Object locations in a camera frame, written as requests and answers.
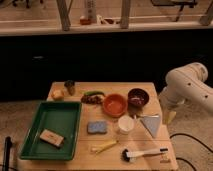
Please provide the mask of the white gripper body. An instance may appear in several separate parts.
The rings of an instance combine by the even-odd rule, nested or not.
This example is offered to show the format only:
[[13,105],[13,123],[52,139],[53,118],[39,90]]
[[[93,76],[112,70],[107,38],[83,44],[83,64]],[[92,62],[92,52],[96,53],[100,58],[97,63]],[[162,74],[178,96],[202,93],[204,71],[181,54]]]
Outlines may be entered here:
[[176,105],[173,103],[170,103],[164,97],[160,97],[159,102],[162,109],[162,122],[165,125],[168,125],[176,116],[176,111],[175,111]]

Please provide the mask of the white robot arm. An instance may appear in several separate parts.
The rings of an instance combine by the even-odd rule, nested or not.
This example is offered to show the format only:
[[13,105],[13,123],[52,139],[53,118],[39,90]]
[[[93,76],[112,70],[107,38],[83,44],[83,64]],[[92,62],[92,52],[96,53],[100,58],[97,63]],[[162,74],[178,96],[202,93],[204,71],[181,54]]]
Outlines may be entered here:
[[205,84],[207,78],[208,70],[199,62],[172,69],[166,74],[166,86],[159,94],[164,124],[174,119],[175,109],[186,100],[213,114],[213,88]]

